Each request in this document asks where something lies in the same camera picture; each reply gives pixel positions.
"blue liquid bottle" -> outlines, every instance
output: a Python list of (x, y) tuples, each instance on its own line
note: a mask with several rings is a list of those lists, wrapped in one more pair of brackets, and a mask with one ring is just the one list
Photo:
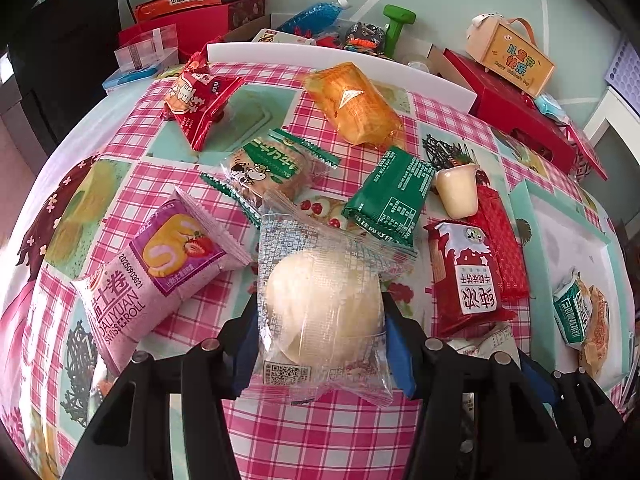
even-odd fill
[(306, 35), (309, 32), (312, 35), (320, 34), (323, 30), (331, 27), (340, 13), (349, 7), (347, 0), (315, 4), (284, 22), (278, 27), (278, 30), (288, 34), (295, 34), (296, 27), (299, 27), (302, 35)]

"purple pegboard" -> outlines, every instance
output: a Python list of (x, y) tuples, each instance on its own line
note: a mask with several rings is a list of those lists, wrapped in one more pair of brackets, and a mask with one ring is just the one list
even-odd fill
[(605, 80), (640, 115), (640, 57), (629, 40), (620, 43)]

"pink snack package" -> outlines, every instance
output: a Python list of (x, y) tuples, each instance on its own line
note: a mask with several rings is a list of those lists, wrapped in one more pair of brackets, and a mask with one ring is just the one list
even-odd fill
[(118, 374), (138, 342), (220, 272), (251, 256), (188, 193), (175, 188), (123, 251), (72, 282), (108, 369)]

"qr code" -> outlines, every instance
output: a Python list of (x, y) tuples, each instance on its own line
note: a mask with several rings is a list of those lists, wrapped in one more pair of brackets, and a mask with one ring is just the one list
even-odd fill
[(273, 386), (286, 386), (308, 381), (311, 366), (283, 365), (280, 363), (264, 362), (262, 382)]

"brown leather handle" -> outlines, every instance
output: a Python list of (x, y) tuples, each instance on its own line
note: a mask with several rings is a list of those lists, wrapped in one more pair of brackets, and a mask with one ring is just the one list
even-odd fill
[(533, 46), (538, 47), (538, 44), (536, 43), (536, 38), (533, 36), (533, 28), (531, 27), (530, 23), (524, 18), (511, 18), (510, 20), (507, 20), (507, 23), (509, 25), (511, 25), (511, 23), (513, 22), (522, 23), (522, 25), (524, 26), (524, 29), (527, 31), (527, 34), (529, 35), (529, 39), (531, 40), (531, 43), (533, 43)]

